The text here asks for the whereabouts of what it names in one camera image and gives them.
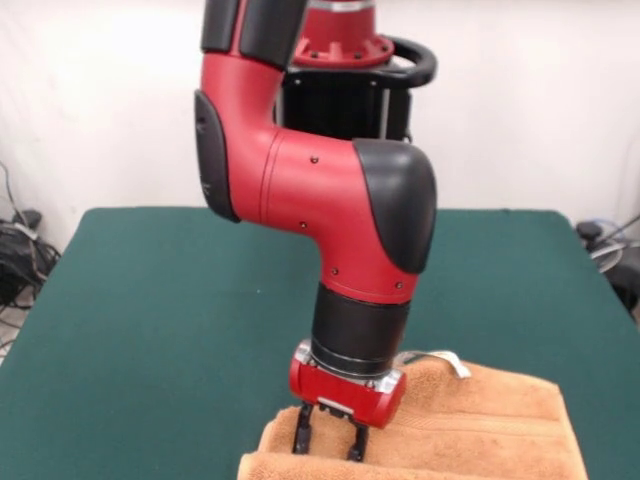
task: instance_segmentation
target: white backdrop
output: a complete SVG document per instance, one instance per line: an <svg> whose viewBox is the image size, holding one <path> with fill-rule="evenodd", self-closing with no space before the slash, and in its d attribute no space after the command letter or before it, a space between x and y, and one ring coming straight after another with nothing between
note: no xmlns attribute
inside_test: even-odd
<svg viewBox="0 0 640 480"><path fill-rule="evenodd" d="M204 204L192 122L203 6L0 2L0 159L57 245L94 206ZM640 209L640 2L379 0L378 11L381 32L440 61L412 119L440 206L572 220Z"/></svg>

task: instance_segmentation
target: brown towel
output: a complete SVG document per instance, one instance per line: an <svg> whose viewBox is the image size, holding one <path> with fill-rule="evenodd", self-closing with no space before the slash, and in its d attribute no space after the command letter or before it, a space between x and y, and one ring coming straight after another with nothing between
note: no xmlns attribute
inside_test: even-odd
<svg viewBox="0 0 640 480"><path fill-rule="evenodd" d="M297 408L281 411L245 455L239 480L586 480L557 385L465 363L425 358L403 367L408 390L392 423L371 429L365 461L344 460L346 420L314 410L310 455L292 455Z"/></svg>

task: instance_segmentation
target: red robot arm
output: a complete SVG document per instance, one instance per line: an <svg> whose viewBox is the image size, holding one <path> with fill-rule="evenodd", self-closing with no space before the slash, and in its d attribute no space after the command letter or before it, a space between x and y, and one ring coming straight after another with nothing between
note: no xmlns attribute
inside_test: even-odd
<svg viewBox="0 0 640 480"><path fill-rule="evenodd" d="M202 188L222 217L315 240L323 266L310 358L364 385L388 374L402 339L430 248L435 179L409 144L274 124L305 9L306 0L207 2L195 104ZM298 380L294 392L317 402L317 382L310 398Z"/></svg>

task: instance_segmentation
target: green tablecloth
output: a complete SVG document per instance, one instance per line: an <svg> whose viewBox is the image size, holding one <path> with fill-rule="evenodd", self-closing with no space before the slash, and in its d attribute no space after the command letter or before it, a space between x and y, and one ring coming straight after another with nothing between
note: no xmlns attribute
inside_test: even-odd
<svg viewBox="0 0 640 480"><path fill-rule="evenodd" d="M0 367L0 479L235 478L318 272L206 210L89 212ZM591 480L640 478L640 337L561 216L441 212L404 347L559 383Z"/></svg>

